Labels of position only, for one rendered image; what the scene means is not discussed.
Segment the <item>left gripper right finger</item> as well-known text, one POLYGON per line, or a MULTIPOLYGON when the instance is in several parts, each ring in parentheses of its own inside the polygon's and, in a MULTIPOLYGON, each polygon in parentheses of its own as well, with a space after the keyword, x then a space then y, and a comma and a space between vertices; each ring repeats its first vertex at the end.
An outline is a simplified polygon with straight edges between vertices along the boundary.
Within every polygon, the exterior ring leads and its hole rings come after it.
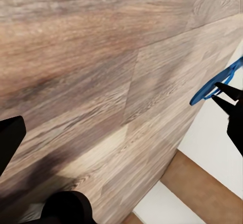
POLYGON ((227 134, 243 156, 243 117, 230 116, 227 134))

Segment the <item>sandal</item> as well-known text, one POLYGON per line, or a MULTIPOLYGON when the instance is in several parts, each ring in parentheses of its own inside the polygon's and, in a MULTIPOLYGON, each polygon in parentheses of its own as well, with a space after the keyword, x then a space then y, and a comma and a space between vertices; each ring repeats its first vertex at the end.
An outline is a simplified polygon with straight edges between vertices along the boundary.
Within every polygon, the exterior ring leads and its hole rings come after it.
POLYGON ((232 80, 234 73, 243 66, 243 57, 237 60, 235 63, 224 69, 218 75, 208 81, 192 98, 190 105, 193 106, 202 99, 207 100, 213 98, 214 95, 218 94, 221 90, 215 85, 217 82, 223 82, 227 84, 232 80))

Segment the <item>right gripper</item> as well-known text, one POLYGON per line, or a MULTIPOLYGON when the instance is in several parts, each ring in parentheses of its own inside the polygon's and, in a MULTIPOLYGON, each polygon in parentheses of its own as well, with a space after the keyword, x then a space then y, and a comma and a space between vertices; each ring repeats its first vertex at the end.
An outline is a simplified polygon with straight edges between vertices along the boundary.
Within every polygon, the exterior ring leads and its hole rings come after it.
POLYGON ((229 103, 214 95, 212 98, 229 116, 243 117, 243 90, 228 86, 223 82, 217 82, 215 84, 222 92, 231 97, 236 105, 229 103))

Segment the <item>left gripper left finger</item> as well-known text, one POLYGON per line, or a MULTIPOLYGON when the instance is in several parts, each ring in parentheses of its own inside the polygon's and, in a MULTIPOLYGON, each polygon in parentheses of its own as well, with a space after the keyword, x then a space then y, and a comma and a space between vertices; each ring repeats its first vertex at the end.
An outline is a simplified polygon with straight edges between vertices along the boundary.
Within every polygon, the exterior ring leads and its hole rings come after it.
POLYGON ((0 176, 26 135, 22 116, 0 121, 0 176))

